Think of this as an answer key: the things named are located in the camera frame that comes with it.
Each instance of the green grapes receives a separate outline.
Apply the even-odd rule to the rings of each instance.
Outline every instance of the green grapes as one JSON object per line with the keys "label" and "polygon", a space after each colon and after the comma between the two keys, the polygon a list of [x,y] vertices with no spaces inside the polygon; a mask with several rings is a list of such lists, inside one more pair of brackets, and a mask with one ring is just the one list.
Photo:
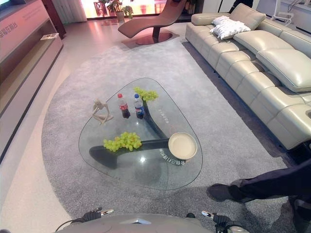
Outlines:
{"label": "green grapes", "polygon": [[133,151],[133,148],[137,149],[141,145],[140,137],[136,133],[121,133],[121,136],[115,137],[114,141],[104,139],[104,147],[113,152],[116,152],[120,148],[127,148]]}
{"label": "green grapes", "polygon": [[146,91],[141,89],[139,86],[134,87],[134,91],[139,94],[144,101],[155,100],[159,97],[156,91]]}

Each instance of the glass coffee table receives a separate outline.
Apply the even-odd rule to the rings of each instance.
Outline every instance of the glass coffee table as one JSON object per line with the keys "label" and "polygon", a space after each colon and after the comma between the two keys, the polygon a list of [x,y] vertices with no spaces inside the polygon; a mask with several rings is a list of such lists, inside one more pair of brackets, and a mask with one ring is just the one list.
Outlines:
{"label": "glass coffee table", "polygon": [[[156,91],[154,101],[144,101],[145,116],[136,117],[134,87]],[[117,94],[122,93],[131,116],[122,117]],[[162,86],[153,79],[137,79],[112,96],[108,101],[113,118],[104,125],[91,118],[83,127],[79,150],[83,159],[100,172],[130,184],[171,190],[191,183],[202,168],[200,142],[190,124]],[[106,114],[105,109],[99,114]],[[142,140],[138,149],[119,149],[112,152],[103,147],[103,140],[114,140],[123,132],[135,132]],[[176,132],[190,134],[197,143],[197,152],[190,160],[175,158],[168,149],[168,140]]]}

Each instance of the white throw pillow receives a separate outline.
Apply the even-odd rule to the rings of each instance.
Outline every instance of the white throw pillow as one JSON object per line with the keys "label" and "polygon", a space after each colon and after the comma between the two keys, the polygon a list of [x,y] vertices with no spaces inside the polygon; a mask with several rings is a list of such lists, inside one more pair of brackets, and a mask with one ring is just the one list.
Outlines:
{"label": "white throw pillow", "polygon": [[228,16],[220,16],[218,18],[215,18],[212,21],[212,24],[219,25],[219,24],[222,24],[223,22],[225,22],[227,20],[230,20]]}
{"label": "white throw pillow", "polygon": [[251,29],[245,26],[244,23],[229,19],[211,29],[210,32],[215,33],[218,35],[218,38],[224,40],[232,38],[235,34],[247,32],[250,30]]}

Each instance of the tiled floor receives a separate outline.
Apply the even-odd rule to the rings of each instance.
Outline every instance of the tiled floor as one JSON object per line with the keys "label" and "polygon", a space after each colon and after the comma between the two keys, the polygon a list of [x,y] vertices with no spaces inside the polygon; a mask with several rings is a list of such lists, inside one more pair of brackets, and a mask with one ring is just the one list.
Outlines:
{"label": "tiled floor", "polygon": [[[117,31],[118,26],[115,19],[66,26],[64,48],[0,165],[0,229],[9,229],[12,233],[50,233],[70,220],[45,172],[41,151],[43,121],[59,85],[72,71],[91,56],[128,40]],[[168,29],[184,36],[186,24],[176,23]],[[151,32],[152,29],[147,29],[140,34]]]}

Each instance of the gray carpet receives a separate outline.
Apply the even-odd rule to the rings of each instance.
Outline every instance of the gray carpet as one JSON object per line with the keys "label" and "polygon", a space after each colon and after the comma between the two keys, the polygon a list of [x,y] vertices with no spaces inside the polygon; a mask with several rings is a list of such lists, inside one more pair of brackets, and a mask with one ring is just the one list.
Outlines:
{"label": "gray carpet", "polygon": [[[184,217],[192,212],[214,230],[214,224],[200,214],[209,210],[242,222],[252,233],[294,233],[287,198],[238,204],[207,197],[206,188],[213,183],[230,183],[286,166],[280,157],[267,152],[183,43],[185,39],[176,37],[131,49],[120,44],[82,64],[59,87],[42,132],[44,164],[57,197],[72,217],[98,206],[113,208],[116,215]],[[211,71],[207,64],[204,67]],[[117,181],[86,164],[79,153],[79,134],[90,117],[93,100],[107,100],[142,77],[164,87],[200,140],[201,173],[183,188],[159,191]]]}

